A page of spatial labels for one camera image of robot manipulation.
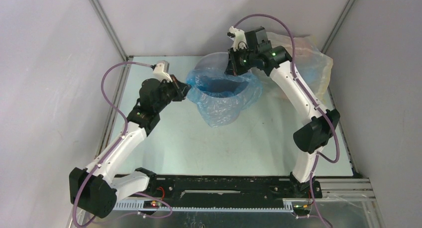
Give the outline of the grey plastic trash bin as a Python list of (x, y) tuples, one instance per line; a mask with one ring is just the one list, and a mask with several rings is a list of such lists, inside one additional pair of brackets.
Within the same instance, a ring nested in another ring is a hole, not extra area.
[(202, 57), (188, 74), (192, 85), (189, 100), (197, 105), (198, 111), (210, 127), (233, 123), (244, 105), (239, 96), (247, 83), (239, 77), (224, 73), (228, 64), (228, 53), (216, 52)]

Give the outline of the blue plastic trash bag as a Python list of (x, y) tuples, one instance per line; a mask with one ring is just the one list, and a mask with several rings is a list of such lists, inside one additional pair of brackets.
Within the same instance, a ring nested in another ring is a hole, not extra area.
[(210, 127), (233, 123), (243, 110), (258, 101), (263, 91), (253, 73), (232, 76), (217, 67), (193, 69), (186, 82), (191, 86), (187, 98)]

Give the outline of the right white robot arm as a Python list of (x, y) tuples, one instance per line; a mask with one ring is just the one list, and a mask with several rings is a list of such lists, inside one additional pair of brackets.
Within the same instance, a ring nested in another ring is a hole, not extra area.
[(252, 68), (263, 71), (285, 93), (296, 109), (303, 126), (293, 134), (299, 154), (289, 175), (289, 191), (295, 197), (314, 192), (315, 169), (322, 151), (331, 138), (339, 160), (339, 141), (335, 133), (340, 114), (324, 105), (306, 84), (294, 64), (293, 51), (274, 46), (265, 28), (245, 32), (231, 26), (227, 33), (233, 41), (228, 50), (227, 75), (240, 76)]

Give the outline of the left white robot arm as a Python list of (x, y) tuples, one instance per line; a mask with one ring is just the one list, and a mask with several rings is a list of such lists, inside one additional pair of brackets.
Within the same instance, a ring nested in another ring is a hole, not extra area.
[(116, 203), (138, 192), (152, 196), (157, 182), (136, 169), (116, 177), (119, 167), (144, 141), (160, 121), (160, 112), (171, 102), (183, 101), (191, 85), (170, 80), (147, 79), (141, 84), (139, 97), (118, 137), (84, 169), (74, 168), (69, 175), (73, 209), (80, 208), (98, 218), (108, 216)]

